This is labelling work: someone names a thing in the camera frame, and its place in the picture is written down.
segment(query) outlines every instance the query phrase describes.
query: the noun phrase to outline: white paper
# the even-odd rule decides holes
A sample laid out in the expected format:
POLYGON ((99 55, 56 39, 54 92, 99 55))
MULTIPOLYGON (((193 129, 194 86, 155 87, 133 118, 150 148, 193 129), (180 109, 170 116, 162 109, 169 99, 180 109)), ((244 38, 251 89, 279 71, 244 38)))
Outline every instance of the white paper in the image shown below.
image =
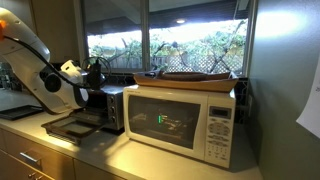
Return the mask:
POLYGON ((320 138, 320 57, 309 99, 297 122, 320 138))

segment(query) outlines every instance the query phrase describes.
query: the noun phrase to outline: drawer handle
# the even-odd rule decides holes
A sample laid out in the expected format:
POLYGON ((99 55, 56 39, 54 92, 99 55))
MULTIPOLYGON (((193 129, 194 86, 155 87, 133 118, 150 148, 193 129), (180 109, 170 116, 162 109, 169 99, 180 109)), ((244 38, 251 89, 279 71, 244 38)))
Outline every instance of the drawer handle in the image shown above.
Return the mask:
POLYGON ((34 163, 37 163, 37 164, 38 164, 38 162, 40 162, 40 160, 41 160, 41 159, 35 159, 35 158, 29 156, 29 155, 27 154, 27 152, 20 152, 20 155, 23 156, 23 157, 25 157, 25 158, 27 158, 27 159, 29 159, 30 161, 32 161, 32 162, 34 162, 34 163))

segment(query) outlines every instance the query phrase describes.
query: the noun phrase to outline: microwave window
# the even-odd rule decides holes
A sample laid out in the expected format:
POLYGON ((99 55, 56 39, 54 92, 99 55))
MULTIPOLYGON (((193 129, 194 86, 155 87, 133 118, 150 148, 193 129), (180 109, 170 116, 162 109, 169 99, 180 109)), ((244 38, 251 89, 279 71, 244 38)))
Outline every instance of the microwave window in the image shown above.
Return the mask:
POLYGON ((136 134, 193 149, 200 104, 131 95, 129 125, 136 134))

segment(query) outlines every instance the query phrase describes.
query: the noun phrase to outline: glass pane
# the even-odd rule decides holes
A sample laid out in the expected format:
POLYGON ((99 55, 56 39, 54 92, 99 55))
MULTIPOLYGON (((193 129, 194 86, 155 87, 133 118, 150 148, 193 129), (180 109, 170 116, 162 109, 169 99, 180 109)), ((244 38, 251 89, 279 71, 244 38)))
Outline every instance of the glass pane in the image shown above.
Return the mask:
POLYGON ((150 68, 242 73, 249 0, 150 0, 150 68))
POLYGON ((83 0, 83 11, 90 57, 112 70, 142 68, 140 0, 83 0))
POLYGON ((192 149, 199 111, 199 104, 130 96, 130 130, 192 149))

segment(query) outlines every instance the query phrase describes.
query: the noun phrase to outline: microwave control panel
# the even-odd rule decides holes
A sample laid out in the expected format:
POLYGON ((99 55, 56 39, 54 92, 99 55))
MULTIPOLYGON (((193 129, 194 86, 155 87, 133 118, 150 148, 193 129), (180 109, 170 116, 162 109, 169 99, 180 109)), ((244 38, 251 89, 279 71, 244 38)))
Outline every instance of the microwave control panel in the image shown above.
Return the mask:
POLYGON ((234 108, 209 106, 205 158, 208 163, 229 168, 234 108))

